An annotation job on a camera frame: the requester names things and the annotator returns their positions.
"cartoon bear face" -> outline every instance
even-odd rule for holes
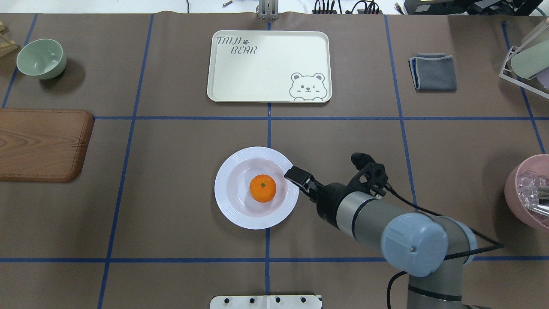
[[[322,101],[328,95],[328,90],[324,87],[324,75],[320,73],[313,76],[294,73],[292,81],[290,95],[294,101]]]

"gray towel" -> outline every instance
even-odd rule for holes
[[[443,53],[418,53],[410,58],[410,71],[417,90],[457,90],[452,56]]]

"green cup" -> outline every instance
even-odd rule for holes
[[[17,68],[25,75],[38,79],[50,79],[61,74],[67,58],[61,44],[43,38],[27,44],[17,56]]]

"black band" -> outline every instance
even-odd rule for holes
[[[352,223],[351,223],[351,231],[352,231],[352,236],[356,239],[356,236],[355,236],[355,223],[356,223],[356,218],[358,217],[358,214],[360,213],[360,211],[364,208],[364,206],[366,206],[366,204],[370,203],[371,201],[373,200],[376,200],[376,198],[370,198],[369,200],[366,200],[364,203],[360,204],[360,206],[356,209],[355,211],[355,214],[353,215],[352,217]]]
[[[418,288],[416,288],[414,286],[411,286],[411,285],[408,286],[408,291],[418,293],[418,294],[421,294],[423,296],[436,298],[436,299],[442,299],[442,300],[447,300],[447,301],[461,301],[461,295],[439,294],[439,293],[435,293],[435,292],[431,292],[431,291],[425,291],[425,290],[422,290],[422,289],[418,289]]]

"wooden cutting board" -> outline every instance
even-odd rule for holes
[[[0,109],[0,180],[75,179],[92,129],[86,111]]]

